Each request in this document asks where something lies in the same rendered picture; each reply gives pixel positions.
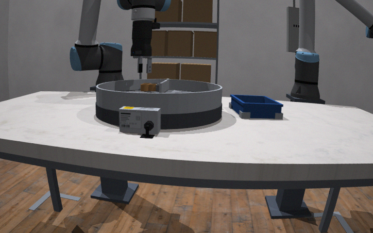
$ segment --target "table support column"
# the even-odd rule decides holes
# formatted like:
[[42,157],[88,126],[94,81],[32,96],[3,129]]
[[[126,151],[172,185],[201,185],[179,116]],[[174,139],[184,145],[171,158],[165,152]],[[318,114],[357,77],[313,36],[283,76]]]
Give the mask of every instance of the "table support column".
[[320,232],[327,232],[334,213],[335,205],[337,204],[338,194],[341,190],[340,187],[331,188],[329,190],[327,203],[325,204],[324,213],[321,218],[321,223],[318,228]]
[[92,193],[91,198],[129,204],[137,189],[136,183],[101,177],[101,184]]
[[56,212],[61,212],[62,202],[61,194],[59,193],[58,179],[56,177],[56,170],[47,167],[46,175],[48,177],[49,191],[51,192],[51,199],[53,210]]
[[277,196],[265,196],[271,219],[313,217],[303,201],[305,189],[278,189]]

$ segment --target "shelf board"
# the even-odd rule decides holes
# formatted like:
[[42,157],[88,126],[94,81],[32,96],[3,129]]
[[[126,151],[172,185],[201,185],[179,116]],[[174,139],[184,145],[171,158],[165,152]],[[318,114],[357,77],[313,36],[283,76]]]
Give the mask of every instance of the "shelf board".
[[152,56],[151,58],[184,58],[184,59],[202,59],[202,60],[216,60],[215,57],[171,57],[171,56]]
[[158,22],[161,28],[214,28],[217,29],[217,23],[198,23],[198,22]]

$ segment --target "metal base plate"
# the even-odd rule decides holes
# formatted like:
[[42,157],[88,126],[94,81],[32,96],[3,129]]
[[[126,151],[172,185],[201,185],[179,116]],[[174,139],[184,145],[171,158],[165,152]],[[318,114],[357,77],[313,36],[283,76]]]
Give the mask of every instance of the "metal base plate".
[[267,201],[267,206],[270,212],[271,219],[313,217],[314,216],[313,213],[311,213],[308,210],[308,207],[306,206],[304,201],[299,210],[282,212],[279,210],[275,198],[276,196],[265,196],[265,200]]
[[103,193],[102,187],[101,185],[99,185],[95,189],[95,191],[91,194],[91,198],[129,204],[129,202],[131,201],[138,187],[139,185],[136,183],[128,183],[128,188],[126,189],[126,192],[123,195],[114,195],[114,194]]
[[325,104],[325,101],[322,99],[318,100],[306,100],[306,99],[300,99],[297,97],[292,97],[290,94],[287,94],[287,98],[290,99],[292,102],[304,102],[304,103],[320,103]]

